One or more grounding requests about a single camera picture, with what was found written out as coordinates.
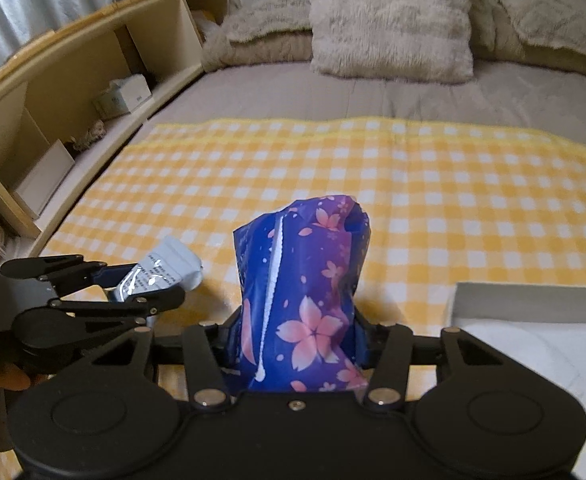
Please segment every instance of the fluffy pillow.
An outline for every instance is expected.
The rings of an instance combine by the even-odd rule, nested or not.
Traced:
[[[311,32],[274,32],[246,43],[228,40],[221,31],[207,36],[202,67],[214,72],[227,66],[309,61],[313,57]]]
[[[471,0],[475,57],[586,75],[586,0]]]
[[[206,72],[234,65],[309,61],[308,0],[256,0],[227,16],[221,27],[204,24]]]
[[[473,76],[469,0],[310,0],[317,72],[458,83]]]

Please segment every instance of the white cardboard box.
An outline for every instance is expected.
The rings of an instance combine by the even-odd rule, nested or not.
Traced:
[[[449,321],[563,387],[586,409],[586,287],[458,283]],[[586,480],[586,444],[574,471]]]
[[[56,140],[16,185],[11,195],[31,218],[36,219],[74,164],[64,144]]]
[[[111,81],[109,88],[100,93],[93,104],[100,118],[106,121],[131,113],[150,97],[147,80],[143,75],[135,74]]]

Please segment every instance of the silver bolt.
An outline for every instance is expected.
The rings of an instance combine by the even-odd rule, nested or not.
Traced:
[[[303,400],[291,400],[289,402],[289,408],[294,412],[301,412],[307,404]]]
[[[400,392],[393,388],[376,388],[369,392],[369,400],[378,406],[394,404],[402,399]]]
[[[193,400],[201,406],[218,406],[227,400],[227,394],[216,388],[206,388],[197,392]]]

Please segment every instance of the gingham cloth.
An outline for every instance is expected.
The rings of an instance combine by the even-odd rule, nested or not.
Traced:
[[[233,230],[333,193],[371,217],[356,294],[370,320],[436,335],[456,282],[586,285],[586,146],[381,118],[157,126],[116,157],[43,254],[134,262],[171,234],[201,257],[205,280],[162,321],[222,322],[241,300]],[[164,375],[174,395],[179,381],[175,369]]]

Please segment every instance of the wooden shelf compartment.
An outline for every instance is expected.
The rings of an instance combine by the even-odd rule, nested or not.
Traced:
[[[232,0],[239,5],[239,0]],[[137,129],[202,73],[189,6],[218,15],[227,0],[126,0],[33,41],[0,69],[0,214],[35,256],[103,166]],[[109,121],[107,135],[76,160],[41,216],[10,189],[57,139],[81,137],[97,120],[92,99],[110,80],[152,75],[152,97]]]

